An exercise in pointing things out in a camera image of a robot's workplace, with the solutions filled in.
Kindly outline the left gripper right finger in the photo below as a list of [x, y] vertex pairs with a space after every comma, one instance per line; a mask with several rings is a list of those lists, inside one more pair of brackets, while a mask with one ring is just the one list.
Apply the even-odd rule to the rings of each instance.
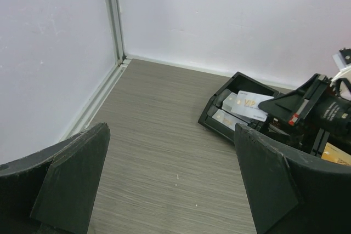
[[257, 233], [350, 233], [350, 167], [237, 124], [234, 145]]

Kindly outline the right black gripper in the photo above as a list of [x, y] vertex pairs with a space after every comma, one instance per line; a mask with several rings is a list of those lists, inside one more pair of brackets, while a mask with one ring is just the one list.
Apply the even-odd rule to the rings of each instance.
[[282, 123], [315, 126], [350, 145], [350, 100], [341, 95], [341, 85], [350, 91], [347, 78], [333, 82], [316, 73], [296, 90], [260, 102], [258, 107]]

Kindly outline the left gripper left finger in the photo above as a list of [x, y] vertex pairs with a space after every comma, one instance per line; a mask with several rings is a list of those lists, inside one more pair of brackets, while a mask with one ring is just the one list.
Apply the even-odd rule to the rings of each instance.
[[1, 164], [1, 233], [88, 233], [109, 141], [97, 123]]

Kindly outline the white VIP credit card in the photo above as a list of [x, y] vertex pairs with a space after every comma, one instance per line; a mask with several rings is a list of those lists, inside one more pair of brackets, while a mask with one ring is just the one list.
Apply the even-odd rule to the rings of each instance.
[[265, 122], [268, 114], [263, 110], [260, 110], [258, 105], [263, 101], [273, 98], [273, 96], [241, 90], [237, 94], [236, 104], [232, 108], [232, 113]]

